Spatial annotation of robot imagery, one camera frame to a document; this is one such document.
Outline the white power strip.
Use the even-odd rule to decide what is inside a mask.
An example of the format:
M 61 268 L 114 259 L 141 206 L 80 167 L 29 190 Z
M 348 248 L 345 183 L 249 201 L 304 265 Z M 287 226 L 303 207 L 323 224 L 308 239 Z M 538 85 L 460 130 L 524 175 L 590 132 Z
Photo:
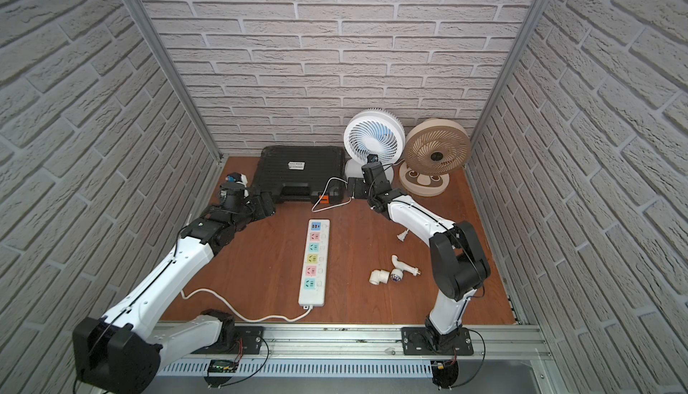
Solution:
M 331 222 L 309 220 L 298 303 L 304 308 L 324 306 Z

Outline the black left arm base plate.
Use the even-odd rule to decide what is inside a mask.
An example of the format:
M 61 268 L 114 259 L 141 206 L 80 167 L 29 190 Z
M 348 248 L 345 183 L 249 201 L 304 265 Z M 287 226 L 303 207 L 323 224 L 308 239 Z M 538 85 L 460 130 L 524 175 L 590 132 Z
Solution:
M 234 355 L 239 353 L 244 355 L 259 355 L 262 338 L 264 333 L 263 326 L 227 326 L 220 329 L 218 340 L 207 346 L 197 349 L 193 355 Z

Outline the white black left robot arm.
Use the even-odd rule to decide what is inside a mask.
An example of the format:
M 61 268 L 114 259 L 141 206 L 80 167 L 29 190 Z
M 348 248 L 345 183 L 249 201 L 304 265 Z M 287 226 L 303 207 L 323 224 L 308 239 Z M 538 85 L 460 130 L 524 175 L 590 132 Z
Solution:
M 141 393 L 179 358 L 215 344 L 233 347 L 235 320 L 222 311 L 206 311 L 159 335 L 153 330 L 236 233 L 274 213 L 269 193 L 248 190 L 236 179 L 223 183 L 218 204 L 178 231 L 173 249 L 136 288 L 102 317 L 86 317 L 73 329 L 75 380 L 110 393 Z

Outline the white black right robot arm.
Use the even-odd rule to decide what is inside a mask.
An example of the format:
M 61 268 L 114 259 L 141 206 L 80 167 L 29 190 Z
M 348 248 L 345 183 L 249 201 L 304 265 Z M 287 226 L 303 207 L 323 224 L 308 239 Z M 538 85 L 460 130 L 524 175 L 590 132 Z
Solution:
M 429 248 L 432 273 L 439 289 L 435 305 L 426 318 L 426 341 L 439 350 L 462 330 L 468 305 L 490 277 L 491 268 L 467 221 L 454 223 L 422 207 L 386 177 L 390 164 L 370 156 L 362 167 L 364 195 L 372 210 L 402 225 Z

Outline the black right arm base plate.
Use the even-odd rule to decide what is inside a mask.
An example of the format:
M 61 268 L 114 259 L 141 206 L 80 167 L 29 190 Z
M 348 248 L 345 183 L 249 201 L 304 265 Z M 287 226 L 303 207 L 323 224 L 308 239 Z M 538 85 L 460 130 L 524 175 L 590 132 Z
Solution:
M 432 327 L 402 327 L 401 345 L 405 356 L 472 356 L 469 331 L 460 327 L 438 334 Z

